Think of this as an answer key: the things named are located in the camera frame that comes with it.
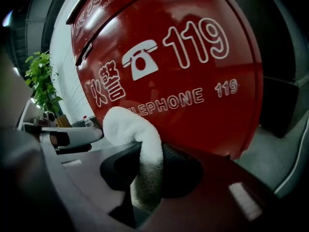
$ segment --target gray floor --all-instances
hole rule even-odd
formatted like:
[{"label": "gray floor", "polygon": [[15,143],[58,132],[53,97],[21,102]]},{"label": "gray floor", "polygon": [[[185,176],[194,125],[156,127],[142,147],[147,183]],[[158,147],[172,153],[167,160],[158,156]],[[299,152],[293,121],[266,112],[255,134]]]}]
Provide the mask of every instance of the gray floor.
[{"label": "gray floor", "polygon": [[[248,148],[236,162],[275,190],[289,174],[295,163],[300,139],[304,133],[309,111],[284,138],[277,138],[258,127]],[[277,193],[286,195],[295,186],[309,157],[309,131],[306,133],[301,154],[293,178]]]}]

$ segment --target white brick wall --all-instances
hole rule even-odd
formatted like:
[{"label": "white brick wall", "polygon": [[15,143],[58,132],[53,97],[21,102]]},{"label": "white brick wall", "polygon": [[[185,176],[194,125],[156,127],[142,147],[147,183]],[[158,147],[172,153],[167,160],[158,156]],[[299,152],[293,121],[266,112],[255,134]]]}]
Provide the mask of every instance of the white brick wall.
[{"label": "white brick wall", "polygon": [[59,76],[53,74],[54,87],[63,99],[59,104],[71,124],[82,120],[84,115],[87,117],[94,115],[77,76],[73,61],[71,29],[69,25],[66,25],[66,20],[77,1],[66,0],[64,2],[50,43],[51,64],[54,72],[59,73]]}]

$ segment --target white fluffy object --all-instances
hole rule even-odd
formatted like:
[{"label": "white fluffy object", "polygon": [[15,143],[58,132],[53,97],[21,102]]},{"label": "white fluffy object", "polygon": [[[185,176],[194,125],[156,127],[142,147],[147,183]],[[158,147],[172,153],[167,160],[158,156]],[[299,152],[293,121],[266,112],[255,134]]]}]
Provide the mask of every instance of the white fluffy object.
[{"label": "white fluffy object", "polygon": [[103,132],[115,146],[141,142],[140,172],[130,186],[131,200],[137,208],[153,211],[162,193],[163,151],[158,131],[141,116],[116,106],[107,112]]}]

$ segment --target telephone dial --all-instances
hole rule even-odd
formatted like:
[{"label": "telephone dial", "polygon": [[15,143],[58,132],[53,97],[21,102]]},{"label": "telephone dial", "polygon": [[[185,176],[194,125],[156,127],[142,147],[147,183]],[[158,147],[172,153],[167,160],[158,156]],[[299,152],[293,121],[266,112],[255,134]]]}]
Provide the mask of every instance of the telephone dial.
[{"label": "telephone dial", "polygon": [[[157,64],[149,54],[157,48],[158,45],[154,40],[146,40],[132,47],[124,54],[122,57],[122,65],[124,68],[131,65],[133,81],[159,70]],[[136,61],[139,58],[142,58],[145,62],[145,68],[143,70],[139,70],[136,66]]]}]

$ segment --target white number 119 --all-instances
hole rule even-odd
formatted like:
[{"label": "white number 119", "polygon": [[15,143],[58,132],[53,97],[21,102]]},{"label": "white number 119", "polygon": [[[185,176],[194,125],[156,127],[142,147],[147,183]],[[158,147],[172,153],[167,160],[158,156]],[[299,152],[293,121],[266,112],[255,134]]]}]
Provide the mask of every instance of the white number 119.
[{"label": "white number 119", "polygon": [[217,93],[218,97],[222,97],[222,89],[224,89],[224,94],[228,96],[229,94],[235,94],[238,89],[238,84],[236,79],[232,79],[231,81],[225,81],[223,84],[218,83],[217,86],[214,88]]}]

